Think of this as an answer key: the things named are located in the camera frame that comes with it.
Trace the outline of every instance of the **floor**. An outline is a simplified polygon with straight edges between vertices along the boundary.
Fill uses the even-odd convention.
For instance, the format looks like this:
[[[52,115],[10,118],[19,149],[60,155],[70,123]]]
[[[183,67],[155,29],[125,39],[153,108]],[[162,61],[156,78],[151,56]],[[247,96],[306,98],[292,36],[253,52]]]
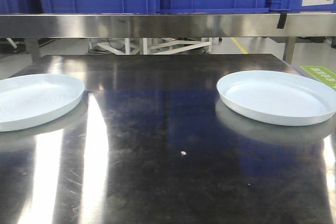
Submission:
[[[86,55],[88,39],[57,39],[41,47],[42,55]],[[218,38],[213,40],[213,54],[273,54],[282,59],[284,43],[277,43],[271,38]],[[30,54],[14,54],[6,44],[0,44],[0,79],[6,79],[26,66],[32,64]],[[331,48],[327,40],[324,43],[312,43],[299,40],[296,43],[293,66],[325,66],[336,72],[336,49]]]

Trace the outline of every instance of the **white plate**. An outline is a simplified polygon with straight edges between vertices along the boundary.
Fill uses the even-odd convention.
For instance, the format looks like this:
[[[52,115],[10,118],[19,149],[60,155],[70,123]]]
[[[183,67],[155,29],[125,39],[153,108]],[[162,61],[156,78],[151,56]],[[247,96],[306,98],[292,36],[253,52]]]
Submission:
[[[336,92],[321,82],[290,73],[243,71],[217,83],[221,100],[248,118],[303,126],[326,121],[336,112]]]
[[[0,81],[0,131],[50,122],[80,102],[84,83],[65,74],[33,74]]]

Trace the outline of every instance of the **green sign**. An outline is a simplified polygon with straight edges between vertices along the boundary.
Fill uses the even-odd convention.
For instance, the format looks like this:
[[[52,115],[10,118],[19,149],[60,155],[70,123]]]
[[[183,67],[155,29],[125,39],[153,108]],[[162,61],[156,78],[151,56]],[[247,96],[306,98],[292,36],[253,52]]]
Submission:
[[[310,73],[317,80],[336,90],[336,74],[323,66],[301,66],[303,70]]]

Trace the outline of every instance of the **stainless steel shelf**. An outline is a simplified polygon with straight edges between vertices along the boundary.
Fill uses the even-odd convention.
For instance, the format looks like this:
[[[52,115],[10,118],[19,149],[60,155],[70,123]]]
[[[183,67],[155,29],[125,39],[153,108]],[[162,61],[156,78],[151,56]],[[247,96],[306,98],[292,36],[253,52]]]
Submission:
[[[225,15],[0,15],[2,38],[336,36],[336,13]]]

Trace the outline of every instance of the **yellow floor line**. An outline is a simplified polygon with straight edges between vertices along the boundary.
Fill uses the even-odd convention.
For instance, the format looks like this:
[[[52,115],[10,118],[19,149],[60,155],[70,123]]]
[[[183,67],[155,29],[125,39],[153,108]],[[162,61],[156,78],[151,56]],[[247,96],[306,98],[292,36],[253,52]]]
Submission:
[[[244,54],[248,54],[248,51],[238,42],[236,38],[231,38],[232,41],[237,45],[237,47],[242,51]]]

